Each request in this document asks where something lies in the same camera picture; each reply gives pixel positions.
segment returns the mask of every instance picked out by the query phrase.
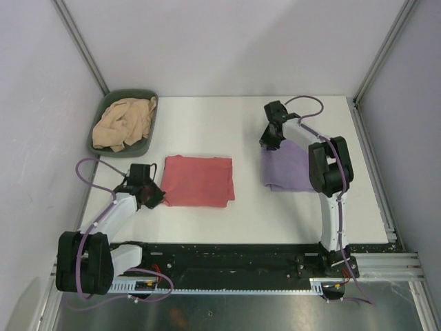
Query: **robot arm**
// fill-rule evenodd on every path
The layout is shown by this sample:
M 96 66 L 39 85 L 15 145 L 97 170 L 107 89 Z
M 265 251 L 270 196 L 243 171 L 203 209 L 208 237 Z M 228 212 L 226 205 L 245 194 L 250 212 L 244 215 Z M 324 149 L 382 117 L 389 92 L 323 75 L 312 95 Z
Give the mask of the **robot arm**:
M 150 209 L 156 207 L 165 193 L 150 178 L 150 165 L 144 164 L 132 164 L 130 174 L 114 192 L 116 201 L 99 223 L 92 221 L 78 232 L 64 232 L 60 236 L 56 276 L 58 290 L 76 292 L 76 255 L 80 241 L 92 223 L 94 227 L 85 241 L 81 260 L 81 287 L 85 293 L 107 293 L 114 277 L 141 263 L 141 247 L 120 245 L 111 251 L 109 242 L 142 205 Z
M 329 146 L 321 141 L 315 133 L 316 131 L 308 130 L 299 122 L 300 116 L 296 113 L 288 113 L 285 106 L 280 101 L 273 101 L 265 106 L 269 124 L 260 139 L 262 147 L 268 150 L 276 150 L 280 147 L 280 142 L 285 139 L 283 136 L 283 124 L 288 120 L 296 121 L 291 125 L 298 134 L 301 134 L 309 142 L 309 180 L 313 189 L 319 193 L 320 205 L 322 211 L 322 236 L 320 244 L 327 252 L 340 251 L 338 243 L 338 195 L 342 191 L 342 177 L 336 163 L 329 163 L 328 159 L 334 157 Z M 346 175 L 346 182 L 349 188 L 349 182 L 353 180 L 353 170 L 347 144 L 344 138 L 331 138 L 324 135 L 336 148 L 338 156 L 342 161 L 342 165 Z M 345 201 L 347 193 L 341 197 L 343 206 L 343 231 L 342 231 L 342 248 L 348 245 L 345 234 Z

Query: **folded cloth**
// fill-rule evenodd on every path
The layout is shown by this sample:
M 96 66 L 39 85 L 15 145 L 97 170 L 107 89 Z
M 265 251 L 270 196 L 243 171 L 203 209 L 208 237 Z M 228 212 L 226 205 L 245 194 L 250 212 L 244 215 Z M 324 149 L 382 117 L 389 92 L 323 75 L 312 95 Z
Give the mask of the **folded cloth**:
M 222 157 L 167 157 L 161 190 L 168 206 L 227 207 L 227 202 L 235 199 L 233 161 Z
M 262 182 L 271 191 L 315 192 L 309 181 L 308 154 L 285 139 L 278 150 L 262 149 Z

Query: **crumpled cloth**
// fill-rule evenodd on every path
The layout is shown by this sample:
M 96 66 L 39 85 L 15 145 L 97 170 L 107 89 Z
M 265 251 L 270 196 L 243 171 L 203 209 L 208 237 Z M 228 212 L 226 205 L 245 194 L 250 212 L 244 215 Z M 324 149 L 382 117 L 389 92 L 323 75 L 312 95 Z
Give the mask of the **crumpled cloth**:
M 315 192 L 309 181 L 308 153 L 288 139 L 278 150 L 262 149 L 262 182 L 271 191 Z
M 107 108 L 92 131 L 94 148 L 110 147 L 114 152 L 147 138 L 152 125 L 156 98 L 126 98 Z

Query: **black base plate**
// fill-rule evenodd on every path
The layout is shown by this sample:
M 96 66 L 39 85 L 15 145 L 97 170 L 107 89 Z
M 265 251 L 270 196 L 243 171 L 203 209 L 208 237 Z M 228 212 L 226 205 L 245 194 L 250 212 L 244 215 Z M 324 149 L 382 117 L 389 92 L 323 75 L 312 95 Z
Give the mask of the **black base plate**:
M 329 273 L 320 265 L 320 246 L 307 245 L 210 245 L 148 244 L 140 268 L 157 264 L 177 289 L 186 290 L 309 290 L 309 277 L 342 278 L 342 270 Z M 115 249 L 120 244 L 112 244 Z M 300 271 L 299 261 L 304 263 Z M 125 276 L 145 276 L 126 272 Z M 167 288 L 162 281 L 160 288 Z

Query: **metal floor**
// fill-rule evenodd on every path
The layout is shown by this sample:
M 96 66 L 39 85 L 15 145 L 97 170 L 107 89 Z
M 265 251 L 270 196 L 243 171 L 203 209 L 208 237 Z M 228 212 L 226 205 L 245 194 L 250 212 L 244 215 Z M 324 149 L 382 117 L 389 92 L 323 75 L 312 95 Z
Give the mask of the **metal floor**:
M 201 294 L 175 294 L 159 303 L 121 299 L 87 312 L 61 304 L 54 330 L 423 330 L 407 282 L 363 283 L 363 287 L 376 300 L 376 307 L 354 302 L 328 304 L 318 296 Z M 76 295 L 64 295 L 75 307 L 111 296 L 84 303 Z M 348 284 L 345 296 L 359 296 L 353 283 Z

